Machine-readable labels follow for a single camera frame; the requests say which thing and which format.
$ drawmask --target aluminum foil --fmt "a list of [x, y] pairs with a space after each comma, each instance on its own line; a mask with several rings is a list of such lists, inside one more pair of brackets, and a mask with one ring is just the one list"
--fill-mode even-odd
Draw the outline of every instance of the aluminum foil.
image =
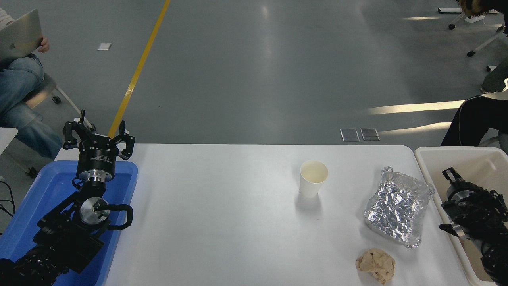
[[422, 242], [423, 218], [434, 192], [433, 186], [385, 167], [379, 190], [367, 203], [365, 222], [382, 236], [416, 248]]

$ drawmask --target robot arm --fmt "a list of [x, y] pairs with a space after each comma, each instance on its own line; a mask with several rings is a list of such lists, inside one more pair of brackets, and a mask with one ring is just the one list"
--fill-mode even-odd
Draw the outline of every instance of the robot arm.
[[452, 224], [439, 228], [461, 239], [469, 239], [482, 253], [485, 272], [498, 285], [508, 285], [508, 210], [503, 196], [466, 182], [453, 168], [444, 170], [450, 182], [448, 201], [442, 208]]
[[[103, 198], [106, 182], [115, 176], [116, 156], [128, 160], [134, 148], [134, 137], [120, 124], [119, 135], [110, 139], [96, 135], [84, 126], [84, 110], [80, 118], [66, 122], [63, 129], [64, 149], [79, 149], [76, 178], [78, 191], [49, 211], [38, 223], [34, 236], [37, 244], [15, 262], [0, 260], [2, 285], [53, 285], [56, 278], [73, 270], [81, 273], [104, 246], [99, 237], [107, 230], [123, 230], [133, 219], [129, 205], [110, 205]], [[72, 136], [75, 131], [81, 142]], [[116, 146], [125, 142], [122, 152]], [[123, 225], [111, 225], [111, 211], [126, 211]]]

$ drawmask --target crumpled paper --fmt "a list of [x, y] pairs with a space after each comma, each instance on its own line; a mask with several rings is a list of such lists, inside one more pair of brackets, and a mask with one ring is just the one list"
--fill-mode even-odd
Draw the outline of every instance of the crumpled paper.
[[372, 248], [356, 260], [356, 268], [372, 273], [377, 281], [385, 285], [395, 274], [395, 259], [379, 248]]
[[367, 203], [365, 222], [373, 231], [407, 248], [422, 242], [423, 218], [435, 188], [385, 167], [379, 189]]

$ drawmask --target white paper cup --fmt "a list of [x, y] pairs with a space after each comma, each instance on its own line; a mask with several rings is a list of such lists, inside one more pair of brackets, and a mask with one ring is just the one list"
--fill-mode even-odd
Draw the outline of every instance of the white paper cup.
[[328, 178], [328, 169], [319, 161], [307, 161], [300, 167], [300, 193], [304, 197], [315, 196]]

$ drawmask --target laptop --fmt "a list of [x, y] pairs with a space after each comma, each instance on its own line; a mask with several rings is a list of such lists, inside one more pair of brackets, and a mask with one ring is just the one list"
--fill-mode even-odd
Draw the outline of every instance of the laptop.
[[39, 13], [34, 9], [0, 30], [0, 67], [29, 55], [41, 46]]

